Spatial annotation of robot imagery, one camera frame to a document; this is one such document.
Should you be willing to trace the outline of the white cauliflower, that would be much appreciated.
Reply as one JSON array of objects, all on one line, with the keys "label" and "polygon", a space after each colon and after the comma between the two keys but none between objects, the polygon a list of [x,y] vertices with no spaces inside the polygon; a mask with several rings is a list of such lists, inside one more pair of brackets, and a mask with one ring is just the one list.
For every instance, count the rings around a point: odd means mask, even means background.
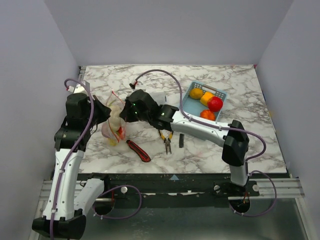
[{"label": "white cauliflower", "polygon": [[114,132],[117,132],[118,129],[122,126],[122,119],[120,118],[122,107],[120,107],[119,105],[111,105],[110,109],[110,118],[108,119],[110,129]]}]

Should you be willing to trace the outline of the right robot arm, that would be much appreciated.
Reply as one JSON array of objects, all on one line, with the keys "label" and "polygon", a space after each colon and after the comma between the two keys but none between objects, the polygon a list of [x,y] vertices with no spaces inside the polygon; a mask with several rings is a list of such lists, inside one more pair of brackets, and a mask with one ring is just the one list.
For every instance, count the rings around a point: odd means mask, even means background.
[{"label": "right robot arm", "polygon": [[249,137],[241,122],[233,120],[228,124],[186,114],[176,106],[158,104],[141,89],[125,99],[119,116],[127,123],[147,122],[157,130],[192,135],[222,147],[221,158],[230,169],[230,191],[236,196],[247,192],[248,167],[245,156]]}]

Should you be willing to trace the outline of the red apple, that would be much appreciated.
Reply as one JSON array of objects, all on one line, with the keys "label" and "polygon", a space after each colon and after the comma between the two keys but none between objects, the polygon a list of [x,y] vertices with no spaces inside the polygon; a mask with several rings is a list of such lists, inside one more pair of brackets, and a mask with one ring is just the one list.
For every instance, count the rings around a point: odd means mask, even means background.
[{"label": "red apple", "polygon": [[208,100],[207,107],[211,112],[219,112],[223,107],[223,101],[219,97],[213,96]]}]

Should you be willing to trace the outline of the orange carrot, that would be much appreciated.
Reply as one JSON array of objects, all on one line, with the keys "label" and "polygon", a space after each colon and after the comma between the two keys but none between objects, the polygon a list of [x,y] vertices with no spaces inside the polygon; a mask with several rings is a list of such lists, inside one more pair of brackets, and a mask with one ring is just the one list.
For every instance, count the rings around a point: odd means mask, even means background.
[{"label": "orange carrot", "polygon": [[117,131],[117,135],[119,136],[119,138],[121,140],[123,140],[125,138],[125,129],[123,127],[120,127]]}]

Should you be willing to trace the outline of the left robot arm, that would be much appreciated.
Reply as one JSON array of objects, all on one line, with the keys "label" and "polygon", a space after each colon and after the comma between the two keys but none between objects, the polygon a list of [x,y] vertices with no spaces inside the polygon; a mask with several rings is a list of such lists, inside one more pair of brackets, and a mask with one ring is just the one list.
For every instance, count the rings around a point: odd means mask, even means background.
[{"label": "left robot arm", "polygon": [[95,96],[70,94],[65,103],[66,117],[54,135],[55,168],[50,194],[42,216],[32,230],[51,239],[79,240],[85,231],[87,214],[97,197],[107,197],[111,185],[101,174],[92,174],[79,194],[77,179],[91,128],[105,122],[111,110]]}]

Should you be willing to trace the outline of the clear zip top bag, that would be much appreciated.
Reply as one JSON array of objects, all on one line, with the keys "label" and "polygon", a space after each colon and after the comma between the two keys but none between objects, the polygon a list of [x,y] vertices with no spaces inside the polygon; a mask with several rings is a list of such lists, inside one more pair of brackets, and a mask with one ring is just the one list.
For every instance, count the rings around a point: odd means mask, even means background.
[{"label": "clear zip top bag", "polygon": [[112,90],[105,103],[111,109],[110,117],[102,124],[101,134],[107,145],[115,147],[126,139],[126,122],[120,117],[125,102]]}]

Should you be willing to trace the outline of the red black utility knife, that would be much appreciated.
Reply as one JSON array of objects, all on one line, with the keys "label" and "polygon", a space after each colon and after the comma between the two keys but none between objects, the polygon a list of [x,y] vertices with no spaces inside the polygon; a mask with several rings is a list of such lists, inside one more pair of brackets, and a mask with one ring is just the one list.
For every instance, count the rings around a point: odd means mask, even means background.
[{"label": "red black utility knife", "polygon": [[148,163],[151,161],[150,156],[142,148],[140,148],[135,142],[128,139],[126,143],[129,146],[129,148],[139,156],[142,162]]}]

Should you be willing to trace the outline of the purple onion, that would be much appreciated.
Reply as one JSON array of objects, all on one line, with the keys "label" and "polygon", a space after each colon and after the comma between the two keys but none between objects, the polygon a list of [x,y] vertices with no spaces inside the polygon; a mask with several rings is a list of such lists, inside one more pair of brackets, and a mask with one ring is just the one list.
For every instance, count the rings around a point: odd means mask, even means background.
[{"label": "purple onion", "polygon": [[110,138],[110,128],[107,122],[104,122],[101,126],[101,134],[105,138]]}]

